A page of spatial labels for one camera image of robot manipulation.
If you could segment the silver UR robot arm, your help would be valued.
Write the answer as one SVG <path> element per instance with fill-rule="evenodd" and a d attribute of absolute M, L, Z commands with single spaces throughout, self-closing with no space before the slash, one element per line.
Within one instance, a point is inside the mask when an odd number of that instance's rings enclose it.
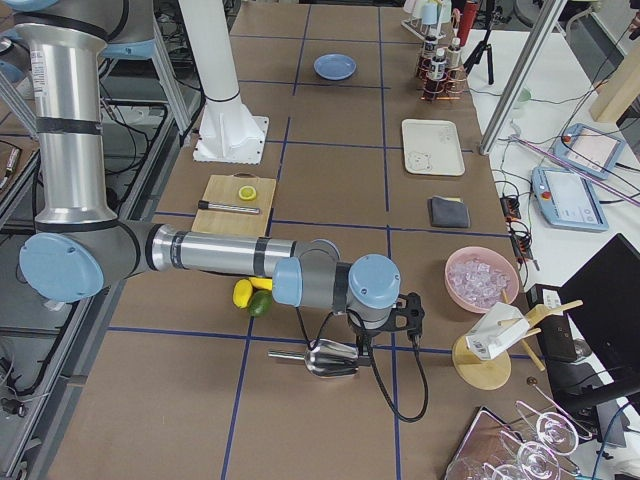
<path fill-rule="evenodd" d="M 197 270 L 269 278 L 275 301 L 343 314 L 355 331 L 356 358 L 406 319 L 422 335 L 418 295 L 402 294 L 387 257 L 344 263 L 330 242 L 222 236 L 167 224 L 125 221 L 108 206 L 98 59 L 155 49 L 149 1 L 14 1 L 14 25 L 30 51 L 44 206 L 19 254 L 29 285 L 47 299 L 73 303 L 149 270 Z"/>

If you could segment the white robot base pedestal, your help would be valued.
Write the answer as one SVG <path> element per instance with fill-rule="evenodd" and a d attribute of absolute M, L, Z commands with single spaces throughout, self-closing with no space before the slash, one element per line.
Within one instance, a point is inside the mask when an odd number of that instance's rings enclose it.
<path fill-rule="evenodd" d="M 179 3 L 205 97 L 194 159 L 257 165 L 269 119 L 254 116 L 243 103 L 221 1 Z"/>

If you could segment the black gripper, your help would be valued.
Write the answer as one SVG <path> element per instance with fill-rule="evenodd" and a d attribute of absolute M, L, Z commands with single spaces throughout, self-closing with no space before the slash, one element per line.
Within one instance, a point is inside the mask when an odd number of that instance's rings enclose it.
<path fill-rule="evenodd" d="M 349 324 L 355 333 L 357 363 L 369 367 L 372 364 L 373 339 L 382 333 L 404 332 L 414 349 L 418 349 L 423 334 L 425 311 L 420 296 L 411 292 L 400 294 L 396 304 L 386 316 L 377 321 L 365 321 L 358 310 L 349 310 Z"/>

